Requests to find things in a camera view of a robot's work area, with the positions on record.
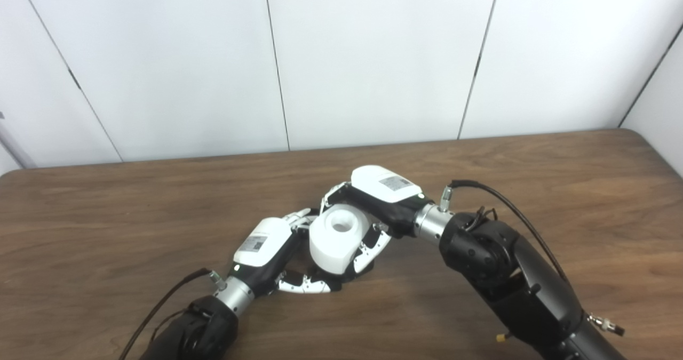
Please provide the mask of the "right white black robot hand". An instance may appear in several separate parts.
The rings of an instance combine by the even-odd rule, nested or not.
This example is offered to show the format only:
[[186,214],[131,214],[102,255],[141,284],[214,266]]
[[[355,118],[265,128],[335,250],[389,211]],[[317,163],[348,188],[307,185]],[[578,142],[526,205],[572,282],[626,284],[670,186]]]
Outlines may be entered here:
[[407,178],[383,166],[359,166],[322,197],[311,231],[317,269],[342,284],[366,274],[391,240],[419,236],[433,205]]

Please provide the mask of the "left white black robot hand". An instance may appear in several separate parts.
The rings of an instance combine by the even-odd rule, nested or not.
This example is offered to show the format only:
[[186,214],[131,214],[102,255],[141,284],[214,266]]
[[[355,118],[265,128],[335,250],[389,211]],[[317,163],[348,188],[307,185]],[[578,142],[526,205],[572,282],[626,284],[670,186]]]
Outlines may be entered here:
[[303,209],[262,219],[233,256],[227,284],[239,283],[251,298],[275,291],[296,294],[339,292],[339,281],[319,275],[288,271],[286,266],[308,239],[318,209]]

